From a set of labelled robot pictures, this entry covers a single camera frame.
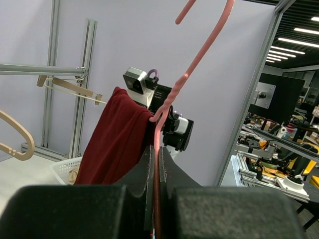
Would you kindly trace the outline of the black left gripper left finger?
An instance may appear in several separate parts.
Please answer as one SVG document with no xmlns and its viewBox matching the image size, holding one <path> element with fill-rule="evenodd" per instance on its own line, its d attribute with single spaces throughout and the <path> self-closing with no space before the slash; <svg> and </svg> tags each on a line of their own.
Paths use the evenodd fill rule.
<svg viewBox="0 0 319 239">
<path fill-rule="evenodd" d="M 112 185 L 19 189 L 0 218 L 3 239 L 150 239 L 154 149 Z"/>
</svg>

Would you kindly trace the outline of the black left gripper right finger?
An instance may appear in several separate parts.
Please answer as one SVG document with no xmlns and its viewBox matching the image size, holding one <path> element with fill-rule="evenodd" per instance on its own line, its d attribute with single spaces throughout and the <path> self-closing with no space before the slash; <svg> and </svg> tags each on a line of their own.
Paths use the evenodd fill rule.
<svg viewBox="0 0 319 239">
<path fill-rule="evenodd" d="M 203 187 L 159 151 L 164 239 L 304 239 L 291 199 L 264 187 Z"/>
</svg>

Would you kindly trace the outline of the beige t shirt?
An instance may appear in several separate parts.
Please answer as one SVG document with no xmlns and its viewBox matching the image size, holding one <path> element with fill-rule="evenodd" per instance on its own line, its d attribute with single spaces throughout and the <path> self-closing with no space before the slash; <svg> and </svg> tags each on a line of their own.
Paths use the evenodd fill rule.
<svg viewBox="0 0 319 239">
<path fill-rule="evenodd" d="M 71 169 L 69 171 L 69 175 L 68 175 L 68 184 L 69 185 L 73 185 L 77 179 L 77 175 L 79 172 L 79 165 L 77 165 L 76 167 L 74 167 L 73 169 Z"/>
</svg>

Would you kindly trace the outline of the dark maroon t shirt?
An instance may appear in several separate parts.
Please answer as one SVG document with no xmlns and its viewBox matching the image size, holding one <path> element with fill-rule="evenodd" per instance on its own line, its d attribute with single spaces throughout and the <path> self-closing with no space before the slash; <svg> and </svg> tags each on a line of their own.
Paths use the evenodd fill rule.
<svg viewBox="0 0 319 239">
<path fill-rule="evenodd" d="M 153 143 L 152 116 L 116 87 L 85 149 L 75 184 L 113 184 L 135 167 Z"/>
</svg>

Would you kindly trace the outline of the pink wire hanger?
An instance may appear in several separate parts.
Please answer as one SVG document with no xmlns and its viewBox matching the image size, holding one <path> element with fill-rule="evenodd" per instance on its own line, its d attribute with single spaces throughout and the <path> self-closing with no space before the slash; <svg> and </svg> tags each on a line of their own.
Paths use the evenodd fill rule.
<svg viewBox="0 0 319 239">
<path fill-rule="evenodd" d="M 156 122 L 155 134 L 154 134 L 154 150 L 155 150 L 155 159 L 154 159 L 154 222 L 155 222 L 155 238 L 160 239 L 162 236 L 161 231 L 161 211 L 160 211 L 160 160 L 159 160 L 159 152 L 160 152 L 160 131 L 163 127 L 166 118 L 168 116 L 169 108 L 171 104 L 176 99 L 182 87 L 185 85 L 186 81 L 193 73 L 199 62 L 202 60 L 203 56 L 209 50 L 221 30 L 223 29 L 225 23 L 232 12 L 235 1 L 227 0 L 225 8 L 222 12 L 219 21 L 214 27 L 213 31 L 191 62 L 190 66 L 187 68 L 185 73 L 176 81 L 173 86 L 171 92 L 169 93 L 167 99 L 164 101 L 161 107 L 156 111 L 155 115 L 150 118 L 151 122 Z"/>
</svg>

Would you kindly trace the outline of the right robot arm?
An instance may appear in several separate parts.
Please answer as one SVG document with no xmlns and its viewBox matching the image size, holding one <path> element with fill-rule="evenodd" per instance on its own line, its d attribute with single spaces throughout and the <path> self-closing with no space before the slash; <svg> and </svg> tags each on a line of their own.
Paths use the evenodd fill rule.
<svg viewBox="0 0 319 239">
<path fill-rule="evenodd" d="M 171 88 L 163 85 L 155 87 L 155 93 L 152 98 L 149 110 L 156 113 L 159 107 L 164 103 Z M 175 159 L 179 153 L 186 150 L 192 133 L 194 121 L 184 118 L 181 114 L 170 106 L 166 121 L 162 127 L 162 142 L 168 149 L 172 159 Z"/>
</svg>

